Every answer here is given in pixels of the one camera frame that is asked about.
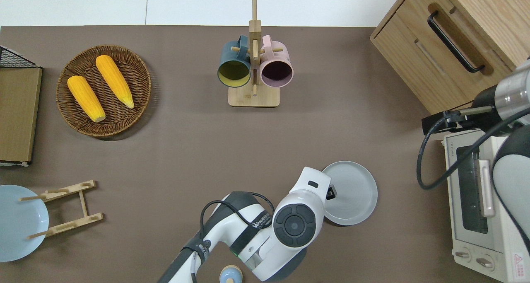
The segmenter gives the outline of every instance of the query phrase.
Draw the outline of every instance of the oven door handle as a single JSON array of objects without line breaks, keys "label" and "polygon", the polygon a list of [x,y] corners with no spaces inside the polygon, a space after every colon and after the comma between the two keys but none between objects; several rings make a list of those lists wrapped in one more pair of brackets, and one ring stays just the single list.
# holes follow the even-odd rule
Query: oven door handle
[{"label": "oven door handle", "polygon": [[491,186],[490,162],[489,160],[479,160],[479,196],[483,217],[493,217],[495,215],[494,198]]}]

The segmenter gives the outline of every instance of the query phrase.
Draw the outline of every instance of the brown table surface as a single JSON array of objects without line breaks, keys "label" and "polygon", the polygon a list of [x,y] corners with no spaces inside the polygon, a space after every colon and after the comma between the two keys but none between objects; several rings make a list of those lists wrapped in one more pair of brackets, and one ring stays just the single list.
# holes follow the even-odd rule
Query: brown table surface
[{"label": "brown table surface", "polygon": [[[26,258],[0,264],[0,281],[155,282],[197,232],[210,200],[242,190],[276,205],[304,166],[322,170],[350,160],[377,182],[373,215],[350,227],[324,223],[284,282],[494,282],[453,261],[447,188],[423,191],[416,183],[420,119],[428,113],[370,43],[373,29],[264,27],[263,34],[288,47],[295,70],[274,109],[229,106],[227,87],[216,77],[223,44],[247,31],[1,28],[0,44],[44,71],[33,164],[0,168],[0,184],[40,193],[95,179],[87,207],[106,219],[48,237]],[[104,44],[140,55],[153,79],[146,114],[114,141],[79,134],[55,104],[63,67]],[[443,148],[432,141],[425,177],[433,179],[444,166]],[[73,196],[47,207],[51,225],[82,216]],[[227,264],[240,266],[246,283],[259,282],[219,244],[201,267],[199,283],[218,282]]]}]

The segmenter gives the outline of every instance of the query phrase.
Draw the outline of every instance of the oven door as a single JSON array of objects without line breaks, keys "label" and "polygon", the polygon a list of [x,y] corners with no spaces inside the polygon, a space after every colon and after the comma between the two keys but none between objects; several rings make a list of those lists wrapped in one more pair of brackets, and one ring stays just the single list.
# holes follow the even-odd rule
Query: oven door
[{"label": "oven door", "polygon": [[[449,166],[462,158],[462,154],[483,134],[482,131],[471,131],[448,137]],[[488,139],[448,179],[455,239],[500,253],[504,252],[498,214],[500,203],[489,182],[489,168],[504,139]]]}]

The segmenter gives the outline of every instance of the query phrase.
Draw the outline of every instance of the black drawer handle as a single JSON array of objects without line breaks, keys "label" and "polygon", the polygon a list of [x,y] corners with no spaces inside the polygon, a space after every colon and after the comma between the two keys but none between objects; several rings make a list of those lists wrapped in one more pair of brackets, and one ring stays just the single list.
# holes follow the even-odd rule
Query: black drawer handle
[{"label": "black drawer handle", "polygon": [[440,38],[440,40],[443,42],[445,47],[453,53],[453,55],[456,57],[456,59],[464,66],[464,68],[470,72],[470,73],[477,73],[478,71],[482,70],[484,68],[484,65],[479,66],[478,68],[475,68],[474,66],[469,63],[468,60],[462,55],[462,53],[456,48],[455,44],[443,33],[443,30],[436,24],[434,21],[434,17],[438,14],[438,11],[434,11],[429,16],[429,19],[427,19],[427,23],[429,24],[430,28],[436,33],[436,35]]}]

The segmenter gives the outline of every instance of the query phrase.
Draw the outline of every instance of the white wall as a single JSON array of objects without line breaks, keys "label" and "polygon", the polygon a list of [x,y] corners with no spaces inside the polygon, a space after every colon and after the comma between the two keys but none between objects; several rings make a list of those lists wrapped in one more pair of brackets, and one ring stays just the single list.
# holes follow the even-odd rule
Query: white wall
[{"label": "white wall", "polygon": [[[374,27],[395,0],[258,0],[264,26]],[[0,26],[248,25],[252,0],[0,0]]]}]

